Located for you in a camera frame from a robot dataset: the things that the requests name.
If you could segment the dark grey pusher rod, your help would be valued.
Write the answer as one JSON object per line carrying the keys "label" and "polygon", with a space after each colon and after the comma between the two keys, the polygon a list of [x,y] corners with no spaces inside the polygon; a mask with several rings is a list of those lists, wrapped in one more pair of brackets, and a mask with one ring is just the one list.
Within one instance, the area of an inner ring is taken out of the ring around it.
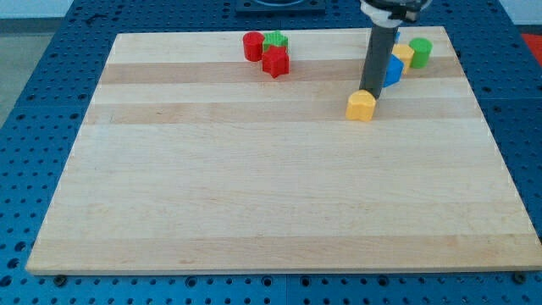
{"label": "dark grey pusher rod", "polygon": [[397,31],[397,27],[376,24],[371,29],[359,89],[371,93],[375,99],[379,98],[384,87]]}

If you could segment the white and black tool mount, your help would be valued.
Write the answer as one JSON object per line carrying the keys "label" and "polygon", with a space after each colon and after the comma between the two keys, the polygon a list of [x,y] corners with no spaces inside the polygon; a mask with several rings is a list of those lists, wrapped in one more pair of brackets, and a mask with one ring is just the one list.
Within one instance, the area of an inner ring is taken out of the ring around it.
{"label": "white and black tool mount", "polygon": [[396,28],[401,23],[417,23],[432,0],[360,0],[360,9],[380,27]]}

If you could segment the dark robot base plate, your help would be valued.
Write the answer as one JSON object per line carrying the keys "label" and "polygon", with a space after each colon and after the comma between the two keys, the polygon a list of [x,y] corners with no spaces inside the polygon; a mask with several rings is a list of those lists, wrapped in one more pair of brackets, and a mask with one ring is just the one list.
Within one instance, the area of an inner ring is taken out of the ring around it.
{"label": "dark robot base plate", "polygon": [[236,0],[238,14],[324,12],[326,0]]}

